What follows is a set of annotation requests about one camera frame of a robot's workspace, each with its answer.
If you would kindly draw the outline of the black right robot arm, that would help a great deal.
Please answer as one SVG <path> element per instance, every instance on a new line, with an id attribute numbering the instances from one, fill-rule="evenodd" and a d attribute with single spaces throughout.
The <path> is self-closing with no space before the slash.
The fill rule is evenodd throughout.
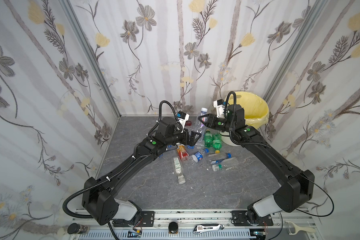
<path id="1" fill-rule="evenodd" d="M 207 128 L 228 132 L 231 141 L 250 151 L 274 175 L 280 188 L 272 195 L 258 200 L 247 207 L 246 220 L 257 225 L 273 213 L 292 211 L 311 200 L 314 190 L 314 174 L 302 171 L 290 163 L 278 151 L 270 146 L 261 133 L 245 122 L 244 109 L 229 107 L 226 118 L 214 114 L 198 117 Z"/>

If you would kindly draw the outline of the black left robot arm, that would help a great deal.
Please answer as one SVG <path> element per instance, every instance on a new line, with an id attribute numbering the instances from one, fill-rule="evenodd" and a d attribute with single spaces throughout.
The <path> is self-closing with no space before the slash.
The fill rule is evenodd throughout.
<path id="1" fill-rule="evenodd" d="M 94 219 L 101 226 L 113 220 L 125 221 L 129 225 L 137 224 L 142 218 L 142 210 L 132 201 L 118 200 L 120 190 L 140 170 L 164 154 L 169 145 L 194 146 L 201 136 L 201 133 L 183 128 L 175 118 L 158 120 L 125 161 L 98 179 L 89 178 L 82 190 L 63 202 L 63 211 L 73 218 Z M 68 208 L 68 203 L 78 196 L 82 196 L 82 206 L 88 212 L 86 215 L 77 214 Z"/>

